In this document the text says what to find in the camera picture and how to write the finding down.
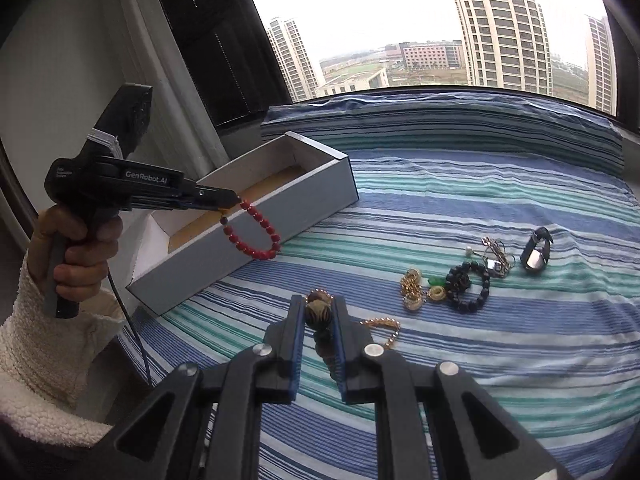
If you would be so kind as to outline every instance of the pillow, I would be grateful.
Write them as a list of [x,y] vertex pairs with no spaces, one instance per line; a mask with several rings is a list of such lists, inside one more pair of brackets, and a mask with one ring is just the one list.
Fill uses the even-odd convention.
[[534,153],[622,176],[620,134],[602,115],[490,92],[343,95],[272,107],[263,140],[294,131],[337,150],[433,148]]

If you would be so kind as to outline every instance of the blue striped fabric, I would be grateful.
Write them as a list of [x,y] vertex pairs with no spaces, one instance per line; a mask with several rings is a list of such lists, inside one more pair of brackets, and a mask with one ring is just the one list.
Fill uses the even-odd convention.
[[341,95],[272,107],[262,138],[292,130],[343,152],[429,148],[537,153],[622,176],[620,134],[609,120],[555,101],[490,92]]
[[[597,478],[640,417],[640,206],[619,179],[533,155],[350,152],[360,201],[158,319],[136,322],[156,381],[185,360],[226,362],[321,287],[352,316],[390,316],[411,362],[459,363],[577,478]],[[480,312],[402,307],[409,267],[443,276],[485,235],[519,254],[532,229],[554,236],[546,271],[492,280]],[[380,341],[388,335],[373,331]],[[121,342],[143,373],[130,333]],[[372,406],[346,406],[305,333],[292,406],[266,406],[260,478],[373,479]]]

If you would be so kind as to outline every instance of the finger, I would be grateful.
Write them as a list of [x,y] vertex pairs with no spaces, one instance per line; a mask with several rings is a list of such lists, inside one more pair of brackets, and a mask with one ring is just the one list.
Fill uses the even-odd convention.
[[60,264],[53,269],[53,279],[61,285],[85,286],[100,283],[107,277],[107,262],[100,262],[91,267],[78,267]]
[[118,253],[118,242],[99,242],[92,240],[82,245],[69,247],[65,252],[65,263],[75,266],[91,267],[113,258]]
[[65,298],[69,301],[80,301],[88,300],[94,296],[97,296],[100,292],[100,283],[95,283],[94,285],[89,286],[68,286],[68,285],[58,285],[56,287],[56,292],[62,298]]
[[71,240],[80,241],[86,238],[87,228],[69,209],[55,205],[38,216],[37,233],[43,237],[50,237],[55,232]]
[[111,242],[117,240],[122,234],[122,219],[116,216],[100,226],[95,237],[101,242]]

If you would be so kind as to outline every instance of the hand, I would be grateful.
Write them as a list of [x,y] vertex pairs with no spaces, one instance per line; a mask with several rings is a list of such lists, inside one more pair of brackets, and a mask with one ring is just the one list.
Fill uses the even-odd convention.
[[[27,269],[43,294],[56,232],[80,242],[86,238],[87,227],[81,219],[60,205],[38,216],[38,224],[29,243]],[[122,220],[117,216],[100,226],[95,240],[69,247],[65,252],[65,263],[53,270],[53,277],[58,282],[58,295],[71,301],[84,301],[96,296],[100,291],[100,283],[107,277],[107,260],[118,252],[120,234]]]

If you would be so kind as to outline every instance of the white fleece sleeve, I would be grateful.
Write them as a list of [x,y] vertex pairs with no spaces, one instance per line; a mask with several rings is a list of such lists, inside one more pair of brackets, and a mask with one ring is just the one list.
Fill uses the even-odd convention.
[[0,416],[24,436],[49,444],[90,446],[109,430],[71,415],[91,362],[122,328],[112,294],[81,303],[73,319],[44,316],[44,297],[26,258],[14,312],[0,327]]

